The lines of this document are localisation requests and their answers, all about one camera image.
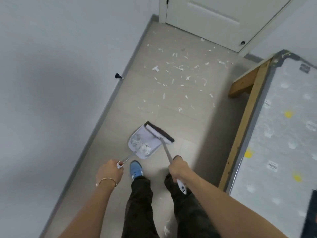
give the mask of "door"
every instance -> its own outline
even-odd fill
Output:
[[[169,0],[166,23],[239,52],[289,0]]]

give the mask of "hand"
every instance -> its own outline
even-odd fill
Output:
[[[168,166],[173,181],[176,183],[176,179],[185,183],[187,176],[192,173],[186,161],[181,156],[175,156],[173,162]]]
[[[103,164],[96,174],[96,181],[97,184],[102,180],[103,178],[112,178],[114,181],[119,184],[122,175],[123,175],[123,167],[120,169],[117,168],[117,160],[109,160],[107,163]]]

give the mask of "pants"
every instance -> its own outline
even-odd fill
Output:
[[[122,238],[159,238],[153,221],[153,192],[150,184],[150,180],[144,176],[139,176],[132,182],[132,193],[125,209]],[[189,189],[184,195],[170,174],[166,176],[164,184],[174,202],[178,238],[220,237]]]

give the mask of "blue shoe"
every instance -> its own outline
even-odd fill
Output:
[[[133,180],[136,177],[143,176],[142,166],[136,160],[132,161],[130,164],[130,175]]]

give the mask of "door frame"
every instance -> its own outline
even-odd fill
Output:
[[[266,39],[280,24],[284,22],[297,8],[307,0],[289,0],[284,7],[238,52],[239,56],[247,55],[260,42]],[[166,0],[159,0],[159,22],[166,23]]]

